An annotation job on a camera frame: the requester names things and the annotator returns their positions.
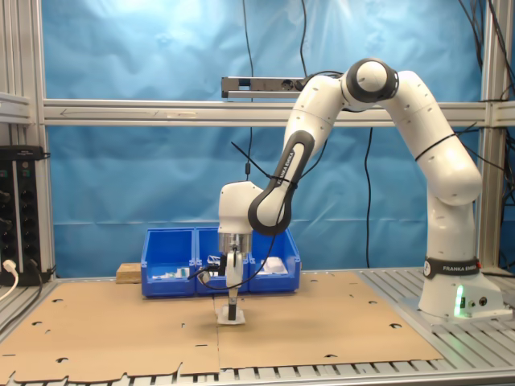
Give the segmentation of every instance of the blue backdrop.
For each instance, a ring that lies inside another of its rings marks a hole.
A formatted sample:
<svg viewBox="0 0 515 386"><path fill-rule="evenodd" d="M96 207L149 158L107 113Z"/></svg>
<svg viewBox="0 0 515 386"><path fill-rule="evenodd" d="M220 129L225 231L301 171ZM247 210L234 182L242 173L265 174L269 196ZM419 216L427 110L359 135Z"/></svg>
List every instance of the blue backdrop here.
<svg viewBox="0 0 515 386"><path fill-rule="evenodd" d="M308 72L376 56L416 71L438 101L478 101L472 31L448 0L307 0ZM300 0L246 0L255 76L302 76ZM49 98L209 101L222 76L250 75L241 0L43 0ZM242 179L247 128L49 127L58 274L113 275L138 261L148 228L215 224L218 195ZM256 128L273 171L284 128ZM365 266L369 131L333 130L300 184L290 226L305 269ZM477 136L466 139L474 149ZM426 182L396 129L374 131L372 266L422 265ZM265 179L254 169L252 180Z"/></svg>

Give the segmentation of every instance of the white cable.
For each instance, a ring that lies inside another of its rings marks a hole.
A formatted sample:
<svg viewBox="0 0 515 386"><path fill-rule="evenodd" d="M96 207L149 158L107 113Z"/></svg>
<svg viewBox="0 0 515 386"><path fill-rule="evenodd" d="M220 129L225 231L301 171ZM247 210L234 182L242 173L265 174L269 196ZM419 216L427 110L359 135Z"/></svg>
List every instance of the white cable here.
<svg viewBox="0 0 515 386"><path fill-rule="evenodd" d="M3 294L2 297L0 298L0 302L7 298L9 295L12 294L12 292L14 291L14 289L16 288L16 286L18 285L18 280L19 280L19 277L18 277L18 272L16 272L16 263L14 263L12 260L6 260L3 262L3 268L7 271L7 272L10 272L13 276L14 276L14 284L13 286L7 291L6 294Z"/></svg>

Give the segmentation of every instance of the blue storage bin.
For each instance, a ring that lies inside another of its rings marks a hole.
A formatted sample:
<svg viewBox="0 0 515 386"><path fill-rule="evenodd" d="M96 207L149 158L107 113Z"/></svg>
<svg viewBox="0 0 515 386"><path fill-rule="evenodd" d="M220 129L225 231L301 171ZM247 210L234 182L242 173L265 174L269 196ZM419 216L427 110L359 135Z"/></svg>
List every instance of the blue storage bin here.
<svg viewBox="0 0 515 386"><path fill-rule="evenodd" d="M216 227L205 227L205 228L196 228L196 269L200 267L205 267L208 264L208 256L219 256L220 251L218 250L218 228ZM243 280L249 278L249 259L243 260ZM227 283L225 282L225 276L215 276L211 277L208 285L212 285L213 287L226 287ZM227 289L223 290L215 290L210 289L199 282L199 279L196 279L196 292L199 295L205 294L226 294L228 293ZM238 290L238 293L247 293L249 292L249 283L245 283Z"/></svg>
<svg viewBox="0 0 515 386"><path fill-rule="evenodd" d="M149 229L142 254L142 293L151 297L193 296L196 280L185 277L153 279L189 267L195 271L195 229Z"/></svg>
<svg viewBox="0 0 515 386"><path fill-rule="evenodd" d="M252 235L252 253L249 257L249 277L261 267L270 249L272 236L263 236L257 232ZM293 241L290 229L275 237L271 257L279 257L288 273L258 274L249 282L250 293L295 292L300 284L300 255Z"/></svg>

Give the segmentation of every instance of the green status light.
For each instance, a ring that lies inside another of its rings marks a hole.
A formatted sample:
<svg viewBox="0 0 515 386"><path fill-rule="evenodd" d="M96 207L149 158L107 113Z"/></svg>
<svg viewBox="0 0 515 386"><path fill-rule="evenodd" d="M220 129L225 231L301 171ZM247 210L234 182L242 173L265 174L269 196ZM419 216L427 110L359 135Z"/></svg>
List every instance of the green status light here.
<svg viewBox="0 0 515 386"><path fill-rule="evenodd" d="M458 289L456 290L456 302L454 306L454 316L459 316L459 311L461 310L461 298L464 294L464 287L462 285L458 285Z"/></svg>

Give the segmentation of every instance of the metal grating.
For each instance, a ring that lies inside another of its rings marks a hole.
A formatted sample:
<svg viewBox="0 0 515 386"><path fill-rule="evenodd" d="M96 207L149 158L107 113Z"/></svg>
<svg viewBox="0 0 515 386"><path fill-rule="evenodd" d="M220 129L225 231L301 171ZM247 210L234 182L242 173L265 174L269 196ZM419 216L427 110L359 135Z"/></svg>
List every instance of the metal grating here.
<svg viewBox="0 0 515 386"><path fill-rule="evenodd" d="M366 269L355 271L445 359L432 361L353 363L318 366L291 366L282 368L225 369L220 374L207 376L123 376L120 380L97 386L152 386L168 384L256 384L316 383L316 384L369 384L389 383L445 383L447 384L501 384L515 383L515 322L475 322L463 325L444 325L430 333L399 306L403 298L420 296L423 285L421 269ZM515 281L493 277L491 279L505 292L515 291ZM59 283L46 285L42 299ZM17 289L8 303L0 306L0 326L8 315L16 312L37 289ZM0 294L6 289L0 288ZM19 386L10 381L9 386ZM65 380L25 384L26 386L86 386L69 384Z"/></svg>

